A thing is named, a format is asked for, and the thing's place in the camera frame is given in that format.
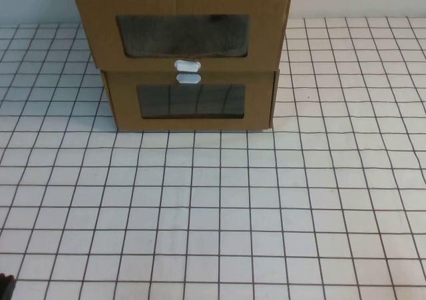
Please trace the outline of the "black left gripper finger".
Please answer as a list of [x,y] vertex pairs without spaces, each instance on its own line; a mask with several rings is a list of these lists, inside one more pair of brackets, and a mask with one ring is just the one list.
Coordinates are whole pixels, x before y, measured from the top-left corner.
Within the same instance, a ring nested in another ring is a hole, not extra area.
[[0,300],[11,300],[15,290],[13,275],[0,274]]

